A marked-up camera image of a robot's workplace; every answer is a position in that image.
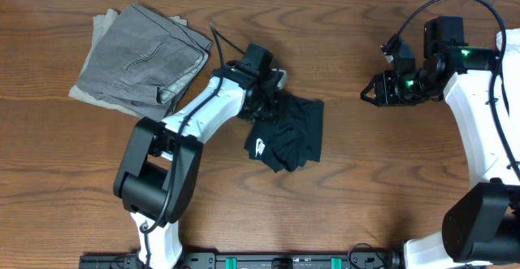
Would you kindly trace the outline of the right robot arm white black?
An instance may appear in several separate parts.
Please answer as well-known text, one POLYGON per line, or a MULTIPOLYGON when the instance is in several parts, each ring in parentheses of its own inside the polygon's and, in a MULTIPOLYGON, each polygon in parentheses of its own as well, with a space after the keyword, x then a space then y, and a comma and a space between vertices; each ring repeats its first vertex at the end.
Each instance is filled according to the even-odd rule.
POLYGON ((408 46, 385 50, 392 69, 361 93, 375 106, 415 106, 442 98, 453 113, 470 189, 439 232, 402 247, 403 268, 461 268, 519 261, 519 122, 500 89, 503 54, 466 45, 439 46, 416 67, 408 46))

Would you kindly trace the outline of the black t-shirt white logo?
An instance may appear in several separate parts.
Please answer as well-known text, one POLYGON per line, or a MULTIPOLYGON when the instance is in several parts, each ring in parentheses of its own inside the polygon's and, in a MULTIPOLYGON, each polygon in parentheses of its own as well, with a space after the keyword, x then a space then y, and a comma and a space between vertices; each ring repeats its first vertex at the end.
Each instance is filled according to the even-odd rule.
POLYGON ((308 161, 319 162, 323 142, 324 102, 279 95, 279 118, 257 121, 245 141, 249 158, 274 172, 295 171, 308 161))

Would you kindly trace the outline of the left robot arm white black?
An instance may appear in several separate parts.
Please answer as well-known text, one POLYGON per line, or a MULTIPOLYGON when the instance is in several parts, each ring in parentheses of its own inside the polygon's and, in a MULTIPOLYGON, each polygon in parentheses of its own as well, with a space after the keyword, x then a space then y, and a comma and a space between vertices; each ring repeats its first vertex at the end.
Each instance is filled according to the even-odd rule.
POLYGON ((179 220, 193 196, 205 143, 229 119, 273 119, 282 69, 263 71, 231 61, 182 110, 159 121, 144 117, 132 130, 113 185, 134 220, 139 268, 173 268, 181 260, 179 220))

